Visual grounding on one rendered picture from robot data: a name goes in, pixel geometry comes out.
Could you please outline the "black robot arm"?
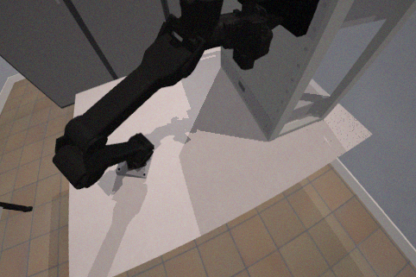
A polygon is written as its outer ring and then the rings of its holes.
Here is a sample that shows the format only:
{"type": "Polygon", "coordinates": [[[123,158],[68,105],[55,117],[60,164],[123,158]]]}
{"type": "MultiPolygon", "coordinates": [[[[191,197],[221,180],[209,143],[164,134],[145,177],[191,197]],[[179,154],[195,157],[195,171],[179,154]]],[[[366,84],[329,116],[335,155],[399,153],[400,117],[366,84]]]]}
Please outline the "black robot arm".
{"type": "MultiPolygon", "coordinates": [[[[127,161],[131,171],[147,165],[154,145],[142,133],[127,142],[110,145],[106,145],[107,137],[160,88],[187,78],[206,49],[218,47],[223,2],[180,0],[181,17],[170,14],[162,23],[142,63],[83,115],[68,122],[64,135],[56,139],[53,164],[74,188],[94,185],[108,166],[127,161]],[[183,40],[172,35],[173,31],[183,40]]],[[[273,32],[267,26],[267,18],[257,14],[246,18],[230,25],[234,37],[228,49],[238,49],[258,60],[268,53],[273,32]]]]}

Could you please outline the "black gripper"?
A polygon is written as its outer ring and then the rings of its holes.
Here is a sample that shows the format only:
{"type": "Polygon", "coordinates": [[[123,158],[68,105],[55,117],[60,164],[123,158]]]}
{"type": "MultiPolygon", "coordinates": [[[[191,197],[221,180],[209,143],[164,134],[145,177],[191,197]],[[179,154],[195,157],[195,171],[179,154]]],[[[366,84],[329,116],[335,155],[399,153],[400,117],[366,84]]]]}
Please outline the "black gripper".
{"type": "MultiPolygon", "coordinates": [[[[220,19],[218,23],[219,36],[220,36],[219,45],[218,45],[219,47],[228,49],[228,42],[233,41],[233,37],[234,37],[234,32],[229,31],[230,25],[242,17],[250,16],[253,14],[263,16],[268,19],[267,26],[271,30],[283,23],[284,18],[267,13],[267,11],[263,7],[261,7],[260,5],[256,3],[256,2],[262,2],[262,1],[263,0],[244,0],[244,3],[242,5],[242,11],[240,11],[239,9],[234,9],[232,13],[227,13],[227,14],[222,14],[222,15],[220,14],[220,19]]],[[[254,67],[255,61],[247,57],[246,55],[240,53],[238,49],[233,49],[232,59],[243,70],[249,70],[254,67]]]]}

